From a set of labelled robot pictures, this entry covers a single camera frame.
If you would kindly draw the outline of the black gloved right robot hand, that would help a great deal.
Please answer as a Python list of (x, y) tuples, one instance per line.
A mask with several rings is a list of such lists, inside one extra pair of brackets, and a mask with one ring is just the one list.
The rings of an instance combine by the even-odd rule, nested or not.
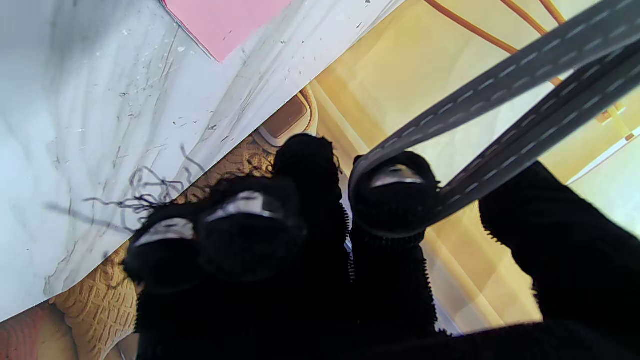
[(142, 287), (137, 358), (639, 358), (639, 240), (538, 161), (478, 207), (531, 277), (542, 321), (438, 331), (420, 245), (438, 197), (428, 162), (403, 152), (358, 180), (350, 225), (332, 143), (298, 134), (270, 176), (156, 206), (122, 262)]

